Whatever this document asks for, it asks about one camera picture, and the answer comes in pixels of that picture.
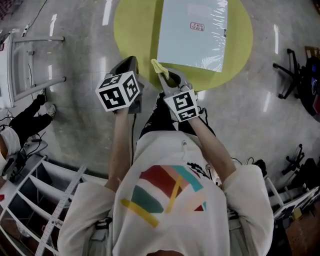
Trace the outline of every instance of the round table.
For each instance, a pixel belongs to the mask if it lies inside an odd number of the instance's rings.
[[[164,0],[121,0],[114,17],[114,38],[123,58],[136,56],[139,74],[161,89],[151,64],[157,59]],[[250,17],[240,0],[228,0],[227,36],[222,72],[164,63],[184,72],[195,91],[220,86],[245,66],[253,46]]]

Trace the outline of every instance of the gray floor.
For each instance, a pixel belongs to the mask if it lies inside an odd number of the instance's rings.
[[[44,0],[24,0],[12,17],[0,21],[3,31],[20,29],[32,22]],[[112,2],[115,10],[117,0]],[[208,109],[209,123],[232,157],[245,162],[249,157],[264,159],[277,184],[286,165],[286,155],[303,144],[307,157],[320,153],[320,123],[289,96],[277,98],[290,83],[286,75],[273,70],[272,63],[288,66],[286,48],[296,51],[305,64],[304,46],[318,46],[320,16],[312,1],[242,0],[253,26],[253,49],[244,69],[230,82],[208,90],[198,104]],[[105,113],[94,89],[120,59],[113,37],[113,14],[102,26],[106,0],[48,0],[34,25],[32,35],[64,36],[65,42],[34,43],[34,81],[66,76],[67,82],[48,91],[57,105],[55,120],[46,129],[50,159],[108,173],[114,115]],[[278,54],[275,52],[275,25],[278,26]],[[157,96],[149,86],[143,96],[143,113],[137,117],[137,139]],[[11,112],[17,115],[31,97],[21,100]]]

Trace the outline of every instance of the light blue box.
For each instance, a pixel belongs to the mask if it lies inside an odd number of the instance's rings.
[[[164,0],[157,60],[222,72],[227,0]]]

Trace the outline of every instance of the colorful geometric print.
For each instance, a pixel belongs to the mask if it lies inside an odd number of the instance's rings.
[[[185,202],[184,212],[203,212],[207,209],[205,196],[200,191],[203,186],[193,175],[193,172],[188,171],[183,166],[154,165],[142,172],[139,178],[148,181],[152,186],[161,190],[169,198],[168,204],[162,205],[140,184],[134,187],[131,200],[124,198],[120,202],[154,228],[160,223],[154,214],[170,214],[177,197],[187,186],[192,187],[194,194]]]

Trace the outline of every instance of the black pants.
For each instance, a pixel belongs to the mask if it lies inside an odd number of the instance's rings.
[[[153,131],[176,131],[173,125],[173,121],[171,119],[169,107],[164,102],[164,96],[165,94],[163,92],[160,93],[158,99],[156,100],[156,107],[153,110],[152,115],[146,122],[144,128],[142,129],[140,138],[146,133],[153,132]],[[208,126],[202,119],[201,121],[215,135],[211,127]],[[179,122],[178,130],[186,134],[197,136],[194,129],[191,127],[188,121]]]
[[[30,106],[10,122],[9,126],[18,135],[21,147],[23,147],[30,136],[42,131],[51,123],[52,118],[48,114],[34,117],[43,104],[45,104],[45,96],[38,95]]]

